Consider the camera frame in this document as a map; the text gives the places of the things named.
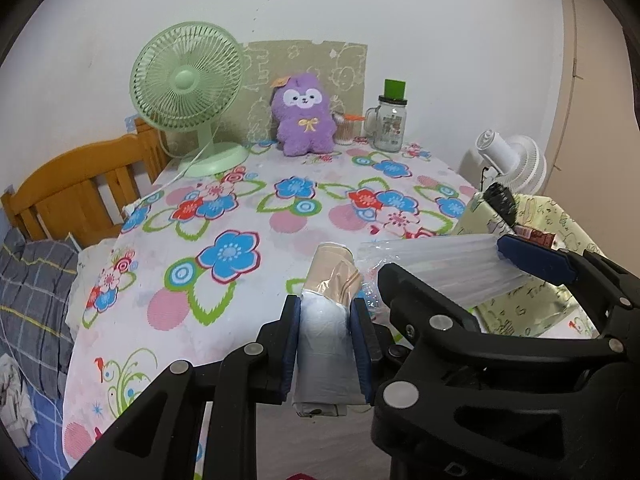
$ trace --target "gray plaid pillow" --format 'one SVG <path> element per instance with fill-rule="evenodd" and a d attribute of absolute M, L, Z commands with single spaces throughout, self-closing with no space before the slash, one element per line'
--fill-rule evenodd
<path fill-rule="evenodd" d="M 70 240 L 28 242 L 18 229 L 9 231 L 0 250 L 0 353 L 12 354 L 50 399 L 63 393 L 71 360 L 65 316 L 77 264 Z"/>

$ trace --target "plaid fabric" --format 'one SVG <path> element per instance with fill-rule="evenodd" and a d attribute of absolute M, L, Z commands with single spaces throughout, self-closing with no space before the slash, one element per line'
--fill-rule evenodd
<path fill-rule="evenodd" d="M 38 419 L 31 428 L 29 445 L 20 449 L 34 475 L 40 480 L 62 480 L 69 472 L 62 452 L 62 420 L 52 403 L 28 386 L 29 396 Z M 62 414 L 62 399 L 56 401 Z"/>
<path fill-rule="evenodd" d="M 77 264 L 71 241 L 27 242 L 18 229 L 9 231 L 0 250 L 0 354 L 13 355 L 49 399 L 64 392 L 71 360 L 65 316 Z"/>

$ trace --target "yellow bow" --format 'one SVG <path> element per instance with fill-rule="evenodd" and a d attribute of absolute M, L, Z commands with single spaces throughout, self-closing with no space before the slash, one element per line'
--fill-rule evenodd
<path fill-rule="evenodd" d="M 317 117 L 314 117 L 313 119 L 300 119 L 298 121 L 298 126 L 304 126 L 305 133 L 308 131 L 314 132 L 316 130 L 314 126 L 316 126 L 316 124 L 318 124 L 319 122 L 320 121 L 318 120 Z"/>

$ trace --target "fan center cap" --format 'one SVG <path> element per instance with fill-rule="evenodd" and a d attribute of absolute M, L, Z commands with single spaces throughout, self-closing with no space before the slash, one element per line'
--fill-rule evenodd
<path fill-rule="evenodd" d="M 196 76 L 193 70 L 185 68 L 175 75 L 175 85 L 180 90 L 187 90 L 196 82 Z"/>

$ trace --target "white fan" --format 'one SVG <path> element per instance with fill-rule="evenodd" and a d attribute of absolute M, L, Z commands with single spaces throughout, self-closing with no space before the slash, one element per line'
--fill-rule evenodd
<path fill-rule="evenodd" d="M 536 141 L 526 136 L 503 139 L 487 130 L 476 140 L 478 153 L 498 172 L 495 182 L 514 193 L 536 194 L 546 176 L 546 158 Z"/>

